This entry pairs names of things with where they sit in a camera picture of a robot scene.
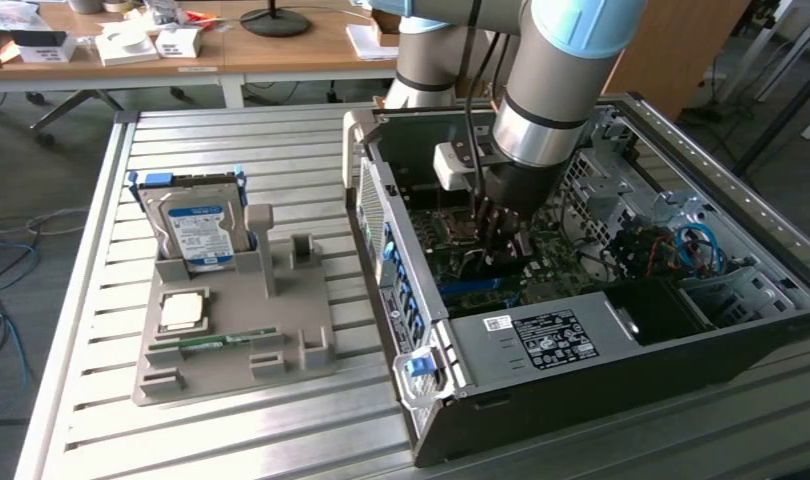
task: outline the metal table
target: metal table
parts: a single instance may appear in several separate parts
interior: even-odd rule
[[[808,464],[810,339],[723,386],[412,467],[343,202],[341,116],[367,107],[153,112],[115,125],[16,478],[731,479]],[[249,201],[275,205],[272,241],[311,232],[323,244],[341,369],[141,408],[129,393],[156,245],[125,172],[236,163]]]

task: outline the blue cable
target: blue cable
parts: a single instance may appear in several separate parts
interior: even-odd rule
[[[712,248],[715,256],[715,271],[722,273],[722,249],[719,248],[718,241],[715,240],[712,230],[710,230],[710,227],[702,223],[687,223],[676,229],[676,232],[674,232],[674,243],[676,244],[678,251],[680,252],[680,259],[683,260],[683,263],[690,267],[695,266],[691,258],[688,258],[688,253],[686,253],[686,251],[680,248],[683,245],[683,230],[698,230],[707,236],[707,239],[710,240],[710,248]]]
[[[16,330],[16,325],[13,325],[13,322],[9,321],[9,318],[6,318],[1,312],[0,319],[6,324],[10,336],[13,337],[13,343],[16,344],[16,350],[18,351],[18,363],[21,365],[21,392],[12,402],[5,402],[5,404],[0,407],[1,416],[1,414],[4,414],[18,403],[28,392],[28,363],[25,362],[25,351],[24,348],[21,348],[21,339],[18,338],[18,330]]]
[[[28,268],[24,270],[24,272],[21,272],[21,274],[16,278],[13,278],[9,282],[6,282],[4,285],[0,286],[0,291],[1,291],[5,288],[12,287],[16,283],[18,283],[21,281],[22,278],[25,278],[28,276],[28,274],[30,274],[30,272],[36,268],[40,254],[37,253],[36,249],[30,245],[25,245],[22,243],[6,243],[0,240],[0,247],[24,248],[25,250],[28,250],[30,252],[30,264],[28,265]]]

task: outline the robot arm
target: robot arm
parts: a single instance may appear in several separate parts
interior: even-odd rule
[[[465,27],[520,35],[492,130],[491,143],[504,161],[483,170],[484,191],[473,189],[487,262],[500,261],[491,258],[496,255],[519,259],[528,255],[532,214],[572,156],[646,0],[371,0],[371,4],[405,17],[423,17],[405,19],[401,26],[391,107],[453,101]],[[485,43],[481,34],[472,51],[483,51]],[[484,56],[476,55],[469,68]]]

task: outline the hard drive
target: hard drive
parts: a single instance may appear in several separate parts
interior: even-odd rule
[[[131,191],[147,214],[163,259],[184,258],[189,272],[235,266],[235,253],[252,248],[244,223],[245,177],[235,173],[173,175],[149,173]]]

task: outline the desk lamp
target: desk lamp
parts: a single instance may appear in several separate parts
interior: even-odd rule
[[[267,10],[251,10],[241,15],[241,26],[263,37],[293,37],[309,30],[311,25],[299,13],[277,9],[276,0],[268,0]]]

